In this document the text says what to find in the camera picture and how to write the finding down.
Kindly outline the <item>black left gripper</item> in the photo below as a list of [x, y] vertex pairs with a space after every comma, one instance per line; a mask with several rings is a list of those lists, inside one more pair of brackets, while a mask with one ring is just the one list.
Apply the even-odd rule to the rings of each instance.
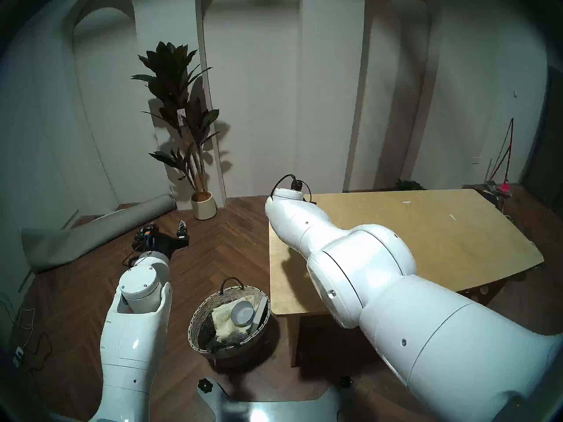
[[187, 246], [189, 246], [189, 236], [186, 223], [183, 220], [179, 220], [177, 237], [160, 233], [156, 222], [149, 223], [146, 226], [146, 232], [136, 233], [136, 251], [139, 253], [153, 251], [172, 255], [176, 250]]

